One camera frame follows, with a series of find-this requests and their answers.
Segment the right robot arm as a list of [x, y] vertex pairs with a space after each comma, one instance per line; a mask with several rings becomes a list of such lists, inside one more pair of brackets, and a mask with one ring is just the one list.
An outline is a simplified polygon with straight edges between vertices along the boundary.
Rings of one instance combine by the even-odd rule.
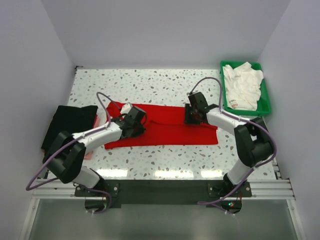
[[272, 159], [276, 154], [276, 144], [262, 118], [242, 118], [227, 113], [219, 105], [207, 103], [201, 92], [191, 93], [185, 105], [185, 124], [208, 124], [216, 126], [235, 137], [238, 160], [223, 176], [221, 193], [233, 197], [240, 190], [254, 168]]

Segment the red t-shirt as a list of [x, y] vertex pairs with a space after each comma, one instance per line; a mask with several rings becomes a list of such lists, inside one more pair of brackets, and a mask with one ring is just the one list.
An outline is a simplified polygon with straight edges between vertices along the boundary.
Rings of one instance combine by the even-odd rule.
[[184, 107], [139, 103], [132, 105], [146, 112], [145, 132], [137, 137], [107, 143], [104, 145], [106, 150], [141, 146], [218, 144], [218, 128], [206, 123], [185, 124]]

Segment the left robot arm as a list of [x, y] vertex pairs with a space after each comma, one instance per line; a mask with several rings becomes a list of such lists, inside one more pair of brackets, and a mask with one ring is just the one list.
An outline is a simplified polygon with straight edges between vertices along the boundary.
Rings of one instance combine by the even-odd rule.
[[133, 105], [102, 126], [70, 134], [60, 132], [46, 151], [43, 164], [64, 184], [83, 186], [92, 196], [106, 190], [104, 179], [96, 171], [83, 166], [84, 157], [94, 149], [145, 132], [143, 120], [147, 113]]

